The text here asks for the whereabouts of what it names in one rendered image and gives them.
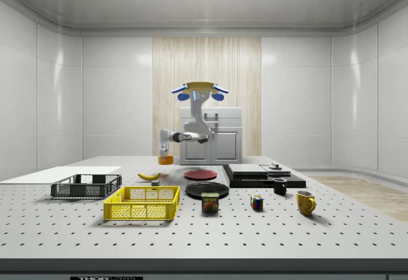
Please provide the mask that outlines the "white cabinet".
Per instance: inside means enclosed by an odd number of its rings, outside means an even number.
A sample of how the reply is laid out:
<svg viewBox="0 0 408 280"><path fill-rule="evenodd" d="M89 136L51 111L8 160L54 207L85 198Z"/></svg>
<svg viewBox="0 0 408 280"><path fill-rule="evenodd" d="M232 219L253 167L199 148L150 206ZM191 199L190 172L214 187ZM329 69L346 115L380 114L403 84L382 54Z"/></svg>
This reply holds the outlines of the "white cabinet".
<svg viewBox="0 0 408 280"><path fill-rule="evenodd" d="M242 108L203 107L210 126L208 142L182 142L180 164L223 165L242 162Z"/></svg>

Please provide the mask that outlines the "black mug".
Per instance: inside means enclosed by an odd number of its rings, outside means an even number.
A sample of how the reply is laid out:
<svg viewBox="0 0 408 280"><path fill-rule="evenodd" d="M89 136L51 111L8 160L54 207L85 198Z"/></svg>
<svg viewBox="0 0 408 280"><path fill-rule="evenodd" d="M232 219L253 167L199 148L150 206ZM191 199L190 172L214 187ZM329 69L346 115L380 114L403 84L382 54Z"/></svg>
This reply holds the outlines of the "black mug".
<svg viewBox="0 0 408 280"><path fill-rule="evenodd" d="M285 195L287 191L287 180L284 178L273 178L272 181L274 193Z"/></svg>

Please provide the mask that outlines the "yellow basket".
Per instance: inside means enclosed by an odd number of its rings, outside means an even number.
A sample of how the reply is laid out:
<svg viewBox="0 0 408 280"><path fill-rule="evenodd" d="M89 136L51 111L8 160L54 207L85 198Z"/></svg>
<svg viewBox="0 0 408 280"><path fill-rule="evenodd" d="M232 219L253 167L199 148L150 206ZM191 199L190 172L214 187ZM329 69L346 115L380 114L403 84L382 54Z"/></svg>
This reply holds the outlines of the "yellow basket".
<svg viewBox="0 0 408 280"><path fill-rule="evenodd" d="M172 220L179 202L178 186L124 186L103 202L103 218Z"/></svg>

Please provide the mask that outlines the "white board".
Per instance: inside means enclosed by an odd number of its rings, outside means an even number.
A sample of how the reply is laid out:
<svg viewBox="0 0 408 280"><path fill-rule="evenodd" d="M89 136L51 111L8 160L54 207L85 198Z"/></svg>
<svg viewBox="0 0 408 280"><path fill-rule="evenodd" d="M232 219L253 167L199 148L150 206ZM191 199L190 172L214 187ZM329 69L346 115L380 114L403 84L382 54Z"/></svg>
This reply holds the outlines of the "white board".
<svg viewBox="0 0 408 280"><path fill-rule="evenodd" d="M0 184L51 184L75 174L109 174L119 168L119 166L57 166L1 181Z"/></svg>

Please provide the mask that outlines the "red plate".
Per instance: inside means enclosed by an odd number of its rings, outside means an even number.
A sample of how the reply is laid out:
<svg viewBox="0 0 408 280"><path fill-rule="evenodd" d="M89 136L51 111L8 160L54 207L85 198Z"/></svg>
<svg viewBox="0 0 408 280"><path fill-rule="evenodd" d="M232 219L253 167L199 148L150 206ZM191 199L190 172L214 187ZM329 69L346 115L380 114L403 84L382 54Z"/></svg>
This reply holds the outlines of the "red plate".
<svg viewBox="0 0 408 280"><path fill-rule="evenodd" d="M184 177L193 180L210 180L217 177L217 173L212 170L190 170L184 173Z"/></svg>

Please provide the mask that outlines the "dark grey basket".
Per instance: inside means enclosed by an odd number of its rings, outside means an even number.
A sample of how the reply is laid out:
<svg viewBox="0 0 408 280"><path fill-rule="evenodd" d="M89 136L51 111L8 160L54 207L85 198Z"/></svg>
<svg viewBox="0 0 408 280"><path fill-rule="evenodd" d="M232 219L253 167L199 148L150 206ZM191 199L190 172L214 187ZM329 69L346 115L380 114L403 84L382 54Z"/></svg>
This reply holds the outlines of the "dark grey basket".
<svg viewBox="0 0 408 280"><path fill-rule="evenodd" d="M76 174L54 182L51 196L58 198L106 198L120 188L122 175Z"/></svg>

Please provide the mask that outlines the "black plate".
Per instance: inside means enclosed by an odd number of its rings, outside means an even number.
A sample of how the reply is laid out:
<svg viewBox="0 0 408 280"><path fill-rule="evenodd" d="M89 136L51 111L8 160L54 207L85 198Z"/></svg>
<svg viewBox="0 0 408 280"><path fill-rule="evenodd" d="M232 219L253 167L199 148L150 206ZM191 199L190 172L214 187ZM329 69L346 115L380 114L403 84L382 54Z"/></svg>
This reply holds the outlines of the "black plate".
<svg viewBox="0 0 408 280"><path fill-rule="evenodd" d="M217 182L197 182L186 187L190 196L200 197L202 193L218 193L220 197L229 193L229 188Z"/></svg>

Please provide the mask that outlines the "yellow mug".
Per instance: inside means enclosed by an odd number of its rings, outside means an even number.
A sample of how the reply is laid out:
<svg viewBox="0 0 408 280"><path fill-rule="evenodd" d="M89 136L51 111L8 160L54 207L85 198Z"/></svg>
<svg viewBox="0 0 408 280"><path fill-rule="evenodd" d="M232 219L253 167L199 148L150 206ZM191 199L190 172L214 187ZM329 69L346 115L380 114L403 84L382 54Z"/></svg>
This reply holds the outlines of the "yellow mug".
<svg viewBox="0 0 408 280"><path fill-rule="evenodd" d="M297 191L296 200L301 214L309 216L316 208L315 194L310 191Z"/></svg>

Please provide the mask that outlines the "flat-sided can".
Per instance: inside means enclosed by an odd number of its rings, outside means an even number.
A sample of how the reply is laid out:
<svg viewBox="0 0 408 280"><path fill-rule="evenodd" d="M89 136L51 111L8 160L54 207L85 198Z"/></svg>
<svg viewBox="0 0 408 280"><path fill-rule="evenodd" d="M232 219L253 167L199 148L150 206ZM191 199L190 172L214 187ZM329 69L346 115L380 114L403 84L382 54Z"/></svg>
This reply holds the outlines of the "flat-sided can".
<svg viewBox="0 0 408 280"><path fill-rule="evenodd" d="M219 193L202 193L201 203L203 212L217 212L219 210Z"/></svg>

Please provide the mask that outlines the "black stove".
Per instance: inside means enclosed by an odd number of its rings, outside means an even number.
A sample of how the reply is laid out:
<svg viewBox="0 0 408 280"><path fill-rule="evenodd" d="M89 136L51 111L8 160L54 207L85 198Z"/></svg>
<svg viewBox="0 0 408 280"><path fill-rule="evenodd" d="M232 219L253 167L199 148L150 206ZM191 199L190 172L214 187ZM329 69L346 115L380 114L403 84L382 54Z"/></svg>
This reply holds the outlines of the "black stove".
<svg viewBox="0 0 408 280"><path fill-rule="evenodd" d="M272 165L223 165L231 188L272 188L274 178L287 180L288 188L305 188L306 181L289 170L273 169Z"/></svg>

